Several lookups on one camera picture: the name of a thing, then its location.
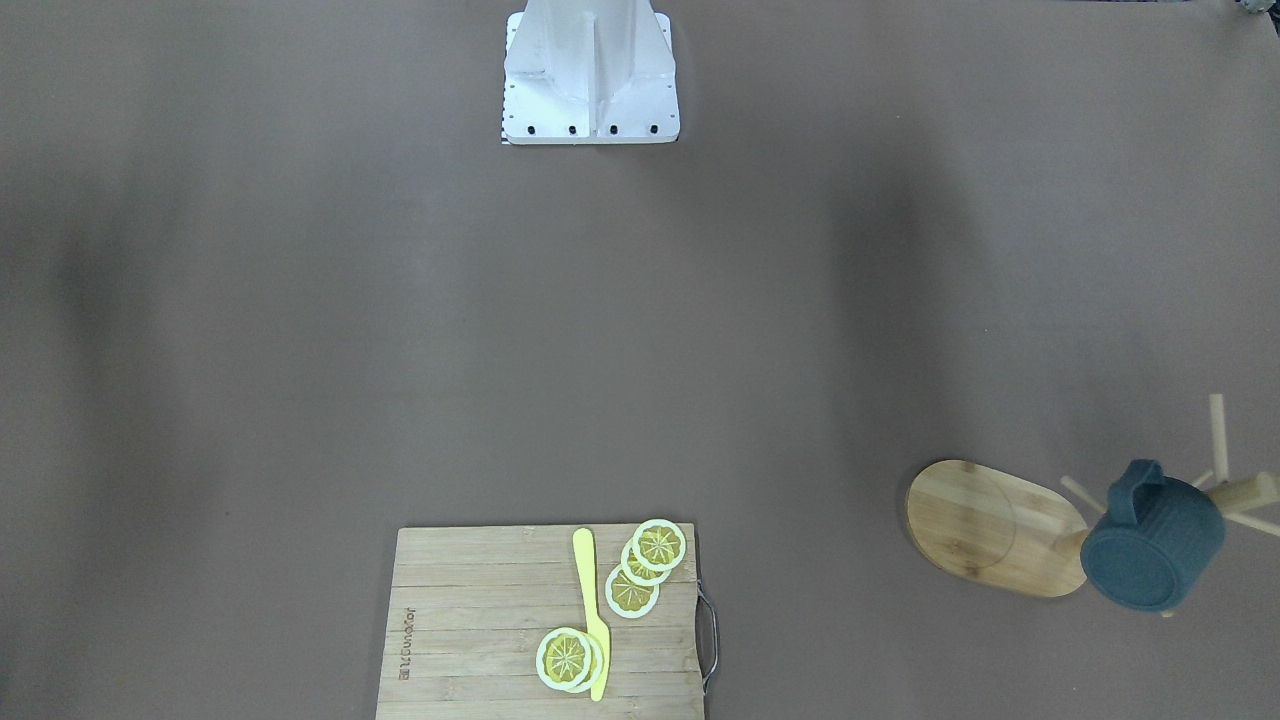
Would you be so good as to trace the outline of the dark teal mug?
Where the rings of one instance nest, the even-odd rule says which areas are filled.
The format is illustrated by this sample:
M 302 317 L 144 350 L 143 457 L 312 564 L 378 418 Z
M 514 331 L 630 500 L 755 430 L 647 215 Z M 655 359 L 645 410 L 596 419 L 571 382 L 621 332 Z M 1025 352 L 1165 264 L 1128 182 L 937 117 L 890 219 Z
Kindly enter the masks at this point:
M 1167 612 L 1190 593 L 1225 541 L 1225 518 L 1206 492 L 1135 459 L 1107 492 L 1082 543 L 1085 579 L 1107 600 Z

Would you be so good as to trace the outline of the wooden cup rack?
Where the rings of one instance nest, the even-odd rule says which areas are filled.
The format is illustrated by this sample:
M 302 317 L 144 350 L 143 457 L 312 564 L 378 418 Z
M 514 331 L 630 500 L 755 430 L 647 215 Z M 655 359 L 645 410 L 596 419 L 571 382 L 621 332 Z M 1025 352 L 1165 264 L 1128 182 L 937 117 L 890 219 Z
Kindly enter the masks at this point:
M 1212 468 L 1193 482 L 1225 518 L 1271 536 L 1277 525 L 1254 511 L 1277 502 L 1277 474 L 1229 475 L 1225 400 L 1210 396 Z M 932 462 L 909 483 L 905 524 L 916 550 L 938 569 L 980 585 L 1059 598 L 1091 585 L 1082 543 L 1106 512 L 1070 477 L 1055 491 L 959 459 Z

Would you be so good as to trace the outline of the yellow plastic knife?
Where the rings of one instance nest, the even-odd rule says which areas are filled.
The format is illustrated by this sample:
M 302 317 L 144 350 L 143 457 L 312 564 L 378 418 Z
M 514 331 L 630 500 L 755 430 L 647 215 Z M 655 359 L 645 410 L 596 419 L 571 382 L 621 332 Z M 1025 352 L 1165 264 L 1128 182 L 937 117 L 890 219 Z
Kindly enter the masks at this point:
M 580 527 L 572 534 L 573 559 L 579 575 L 580 591 L 582 594 L 584 616 L 586 633 L 600 646 L 600 674 L 590 685 L 589 693 L 593 702 L 604 700 L 607 682 L 611 673 L 611 629 L 603 620 L 599 610 L 600 582 L 598 580 L 596 544 L 590 528 Z

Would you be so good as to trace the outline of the lemon slice back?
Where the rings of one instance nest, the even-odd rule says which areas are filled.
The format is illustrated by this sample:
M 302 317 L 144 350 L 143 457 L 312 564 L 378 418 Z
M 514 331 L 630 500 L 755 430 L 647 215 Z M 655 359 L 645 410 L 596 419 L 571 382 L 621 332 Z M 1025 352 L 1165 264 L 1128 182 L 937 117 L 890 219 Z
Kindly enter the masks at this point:
M 634 542 L 628 541 L 621 553 L 621 574 L 632 584 L 640 587 L 657 587 L 666 582 L 672 570 L 654 570 L 640 562 L 640 557 L 634 550 Z

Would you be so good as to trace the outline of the wooden cutting board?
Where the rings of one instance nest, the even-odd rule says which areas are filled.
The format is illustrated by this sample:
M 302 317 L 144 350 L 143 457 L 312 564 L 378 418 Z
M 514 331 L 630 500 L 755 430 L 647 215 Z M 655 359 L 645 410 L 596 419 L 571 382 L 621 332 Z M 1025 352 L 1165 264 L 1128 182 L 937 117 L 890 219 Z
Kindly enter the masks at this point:
M 379 719 L 703 719 L 721 632 L 698 566 L 696 532 L 653 610 L 616 616 L 605 580 L 644 521 L 425 527 L 399 530 L 379 682 Z M 586 633 L 572 534 L 593 530 L 599 610 L 611 629 L 604 700 L 544 685 L 543 637 Z

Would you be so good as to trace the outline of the lemon slice under front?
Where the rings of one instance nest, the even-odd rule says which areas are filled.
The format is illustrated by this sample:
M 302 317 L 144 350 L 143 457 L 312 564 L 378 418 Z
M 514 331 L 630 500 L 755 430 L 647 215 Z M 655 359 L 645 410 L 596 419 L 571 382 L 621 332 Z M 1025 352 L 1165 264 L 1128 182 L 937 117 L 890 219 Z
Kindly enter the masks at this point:
M 590 669 L 588 675 L 579 683 L 575 688 L 575 693 L 584 693 L 590 691 L 595 684 L 602 680 L 602 676 L 607 665 L 607 652 L 602 643 L 594 635 L 584 633 L 586 647 L 590 655 Z

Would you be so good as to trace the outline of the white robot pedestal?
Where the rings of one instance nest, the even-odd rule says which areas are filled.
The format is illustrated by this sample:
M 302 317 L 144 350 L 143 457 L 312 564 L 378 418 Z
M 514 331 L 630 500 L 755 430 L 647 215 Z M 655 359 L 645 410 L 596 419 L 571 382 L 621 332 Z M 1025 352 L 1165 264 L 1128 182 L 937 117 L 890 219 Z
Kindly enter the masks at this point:
M 671 19 L 649 1 L 530 1 L 504 33 L 509 145 L 678 140 Z

